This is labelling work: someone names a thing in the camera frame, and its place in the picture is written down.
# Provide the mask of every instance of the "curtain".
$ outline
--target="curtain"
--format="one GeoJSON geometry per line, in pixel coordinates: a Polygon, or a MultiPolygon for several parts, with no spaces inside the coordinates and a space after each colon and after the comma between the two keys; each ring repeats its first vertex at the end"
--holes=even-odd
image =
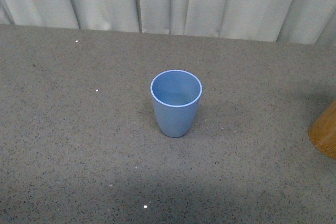
{"type": "Polygon", "coordinates": [[[0,23],[336,46],[336,0],[0,0],[0,23]]]}

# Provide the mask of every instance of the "speckled floor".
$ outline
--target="speckled floor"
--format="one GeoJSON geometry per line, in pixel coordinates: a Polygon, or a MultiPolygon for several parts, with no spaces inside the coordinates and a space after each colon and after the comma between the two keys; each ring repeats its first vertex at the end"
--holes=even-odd
{"type": "Polygon", "coordinates": [[[0,223],[336,223],[307,133],[335,73],[335,47],[0,25],[0,223]],[[168,69],[203,84],[180,138],[168,69]]]}

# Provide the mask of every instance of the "white curtain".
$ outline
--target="white curtain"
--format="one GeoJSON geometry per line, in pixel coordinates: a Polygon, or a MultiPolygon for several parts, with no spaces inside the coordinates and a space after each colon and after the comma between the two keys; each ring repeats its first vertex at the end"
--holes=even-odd
{"type": "Polygon", "coordinates": [[[336,0],[0,0],[0,23],[336,46],[336,0]]]}

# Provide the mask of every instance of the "wooden object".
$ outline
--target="wooden object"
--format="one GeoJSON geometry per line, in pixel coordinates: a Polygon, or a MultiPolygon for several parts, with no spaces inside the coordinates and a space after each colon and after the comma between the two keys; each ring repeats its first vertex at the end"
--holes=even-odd
{"type": "Polygon", "coordinates": [[[320,152],[336,159],[336,100],[310,126],[309,137],[320,152]]]}

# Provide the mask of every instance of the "cup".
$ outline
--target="cup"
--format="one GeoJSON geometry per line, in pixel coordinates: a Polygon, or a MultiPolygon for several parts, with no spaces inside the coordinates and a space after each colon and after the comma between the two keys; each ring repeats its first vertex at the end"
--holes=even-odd
{"type": "Polygon", "coordinates": [[[192,73],[168,70],[151,83],[156,120],[169,137],[183,136],[191,127],[202,94],[202,84],[192,73]]]}

